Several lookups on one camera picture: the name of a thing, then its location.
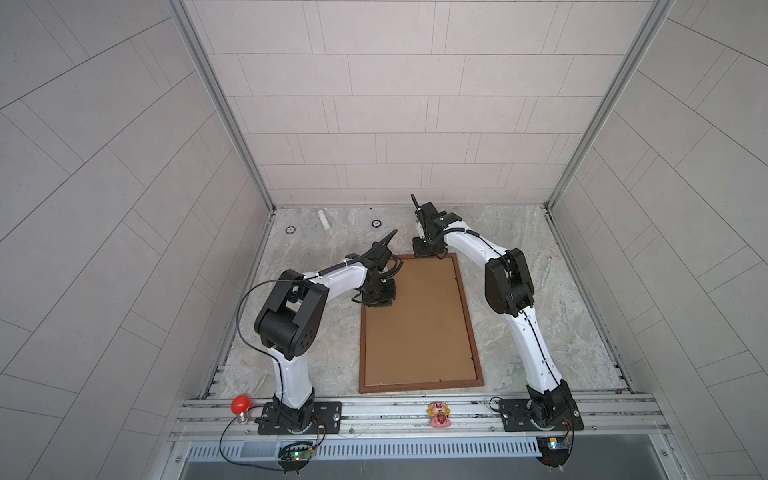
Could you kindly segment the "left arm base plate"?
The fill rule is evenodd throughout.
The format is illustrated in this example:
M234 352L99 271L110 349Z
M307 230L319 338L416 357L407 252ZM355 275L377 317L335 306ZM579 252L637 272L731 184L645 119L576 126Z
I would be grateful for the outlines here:
M337 434L341 413L340 402L315 401L311 407L292 409L273 399L253 420L259 435Z

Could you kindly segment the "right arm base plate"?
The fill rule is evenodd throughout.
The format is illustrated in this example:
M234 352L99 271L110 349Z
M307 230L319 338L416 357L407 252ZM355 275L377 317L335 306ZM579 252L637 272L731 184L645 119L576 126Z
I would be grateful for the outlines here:
M582 431L584 422L580 409L572 401L562 413L554 414L548 425L541 428L534 422L533 413L528 408L528 399L510 398L498 401L496 409L501 416L505 432L534 432L544 435L546 432Z

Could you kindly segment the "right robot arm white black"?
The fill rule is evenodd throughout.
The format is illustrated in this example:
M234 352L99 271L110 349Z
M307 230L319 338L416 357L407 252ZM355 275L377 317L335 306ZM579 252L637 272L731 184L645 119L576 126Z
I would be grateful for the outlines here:
M471 229L454 213L428 202L413 202L419 235L412 239L418 258L438 257L453 249L484 269L488 306L510 325L525 369L529 422L540 430L582 430L570 387L550 355L538 325L535 288L524 253L505 250Z

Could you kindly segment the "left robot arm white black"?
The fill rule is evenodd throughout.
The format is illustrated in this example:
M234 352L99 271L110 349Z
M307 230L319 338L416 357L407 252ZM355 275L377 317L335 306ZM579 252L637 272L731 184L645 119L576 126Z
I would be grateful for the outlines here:
M291 432L303 432L312 422L315 390L304 354L319 332L328 301L352 290L357 292L353 301L366 307L388 307L395 300L394 276L403 265L389 249L395 234L316 273L288 269L274 282L254 323L278 380L267 405L270 422Z

